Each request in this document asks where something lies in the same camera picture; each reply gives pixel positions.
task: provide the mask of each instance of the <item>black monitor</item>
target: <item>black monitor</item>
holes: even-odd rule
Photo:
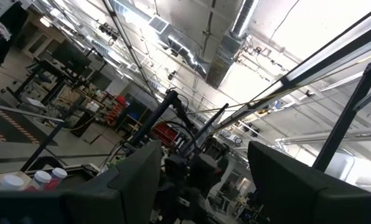
[[[74,73],[81,75],[92,62],[76,46],[64,40],[53,52],[53,58],[61,62]]]
[[[94,71],[92,74],[92,78],[90,79],[90,83],[95,85],[99,90],[105,91],[109,85],[111,84],[112,80],[106,77],[99,71]]]

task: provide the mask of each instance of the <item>black mat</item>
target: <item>black mat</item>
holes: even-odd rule
[[[7,102],[0,98],[0,105],[12,108]],[[19,113],[0,111],[0,140],[6,142],[23,142],[38,144],[47,135]],[[50,146],[58,146],[55,141]]]

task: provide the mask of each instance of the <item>gray floor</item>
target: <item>gray floor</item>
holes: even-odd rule
[[[6,86],[12,86],[16,89],[20,83],[13,85],[14,80],[19,82],[26,79],[25,67],[30,65],[32,60],[21,53],[19,50],[12,49],[6,57],[2,67],[0,67],[0,89]],[[0,97],[15,106],[16,101],[8,93],[0,93]],[[30,110],[26,107],[21,107],[22,110]],[[29,118],[41,131],[49,134],[52,130]],[[44,151],[42,155],[58,156],[67,165],[94,163],[97,166],[105,159],[106,156],[99,156],[101,154],[108,154],[114,146],[114,143],[120,140],[120,137],[112,130],[105,131],[104,127],[97,124],[92,124],[81,138],[78,138],[68,132],[61,130],[54,141],[59,146],[48,146],[48,151]],[[91,141],[99,133],[104,132],[103,136],[89,145],[86,141]],[[37,144],[14,143],[0,141],[0,173],[18,170],[24,165],[27,158],[37,149]]]

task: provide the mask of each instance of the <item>bottle cap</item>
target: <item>bottle cap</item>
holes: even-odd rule
[[[67,172],[61,168],[55,168],[53,170],[53,174],[58,177],[58,178],[61,178],[61,179],[64,179],[67,177]]]
[[[39,170],[39,171],[37,171],[37,172],[35,173],[35,178],[36,178],[38,181],[42,182],[42,183],[49,183],[50,180],[51,180],[51,176],[50,176],[50,174],[48,174],[48,173],[46,173],[46,172],[44,172],[44,171],[41,171],[41,170]]]
[[[5,175],[1,180],[1,184],[8,189],[19,189],[24,185],[24,181],[15,175]]]

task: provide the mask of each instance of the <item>ductwork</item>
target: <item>ductwork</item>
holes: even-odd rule
[[[127,0],[110,0],[110,3],[114,10],[125,17],[128,22],[142,27],[148,26],[151,21],[149,15],[134,7]],[[235,55],[245,42],[247,27],[257,4],[258,0],[243,0],[237,19],[226,31],[212,63],[202,60],[199,57],[200,46],[170,24],[160,34],[157,34],[157,37],[163,47],[170,48],[173,54],[181,55],[207,84],[218,89],[233,64]]]

